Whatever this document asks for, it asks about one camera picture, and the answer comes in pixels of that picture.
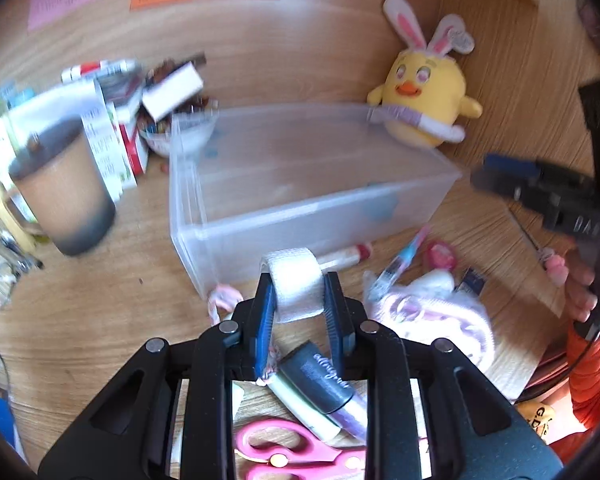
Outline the person's right hand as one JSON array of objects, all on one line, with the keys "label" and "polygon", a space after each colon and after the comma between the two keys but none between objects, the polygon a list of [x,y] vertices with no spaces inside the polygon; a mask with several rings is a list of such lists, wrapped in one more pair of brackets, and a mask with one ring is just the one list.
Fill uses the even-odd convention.
[{"label": "person's right hand", "polygon": [[550,280],[564,289],[565,314],[573,321],[585,322],[597,304],[597,297],[590,291],[594,271],[582,260],[577,248],[563,256],[549,256],[544,266]]}]

